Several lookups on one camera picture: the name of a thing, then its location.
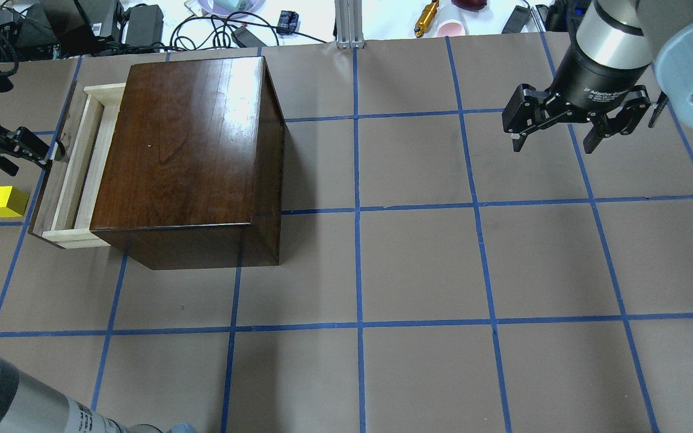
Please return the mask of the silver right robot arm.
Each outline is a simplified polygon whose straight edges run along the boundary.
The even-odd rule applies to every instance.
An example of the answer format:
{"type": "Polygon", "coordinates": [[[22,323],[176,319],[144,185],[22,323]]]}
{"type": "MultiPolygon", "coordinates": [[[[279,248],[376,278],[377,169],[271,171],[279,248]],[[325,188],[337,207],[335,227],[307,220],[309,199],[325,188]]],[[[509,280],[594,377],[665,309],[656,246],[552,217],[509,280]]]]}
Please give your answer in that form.
{"type": "Polygon", "coordinates": [[[520,84],[503,110],[513,150],[558,123],[591,123],[587,154],[604,139],[632,134],[651,106],[638,85],[649,66],[662,90],[650,126],[671,102],[693,129],[693,1],[592,2],[547,90],[520,84]]]}

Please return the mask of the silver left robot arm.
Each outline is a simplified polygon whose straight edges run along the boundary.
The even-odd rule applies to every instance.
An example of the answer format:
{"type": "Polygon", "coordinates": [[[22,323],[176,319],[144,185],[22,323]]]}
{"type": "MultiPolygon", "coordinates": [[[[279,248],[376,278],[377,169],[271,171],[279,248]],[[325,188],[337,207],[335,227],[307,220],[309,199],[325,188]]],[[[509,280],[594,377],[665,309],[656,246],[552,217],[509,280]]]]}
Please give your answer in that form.
{"type": "MultiPolygon", "coordinates": [[[[89,230],[125,86],[86,86],[66,123],[68,151],[35,193],[30,234],[61,248],[104,245],[89,230]]],[[[102,416],[0,357],[0,432],[157,432],[102,416]]]]}

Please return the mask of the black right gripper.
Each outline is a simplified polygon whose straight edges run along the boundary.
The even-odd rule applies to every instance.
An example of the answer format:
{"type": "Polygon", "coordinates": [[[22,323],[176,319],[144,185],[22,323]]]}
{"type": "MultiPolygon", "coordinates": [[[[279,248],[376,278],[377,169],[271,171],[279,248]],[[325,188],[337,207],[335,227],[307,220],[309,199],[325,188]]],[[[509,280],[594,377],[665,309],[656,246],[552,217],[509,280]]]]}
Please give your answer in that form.
{"type": "Polygon", "coordinates": [[[645,116],[649,99],[638,80],[646,66],[616,69],[597,63],[577,42],[570,43],[555,79],[544,91],[518,85],[502,112],[504,132],[511,134],[514,152],[522,151],[528,134],[555,123],[587,123],[622,108],[607,123],[594,123],[583,140],[590,155],[613,134],[633,132],[645,116]]]}

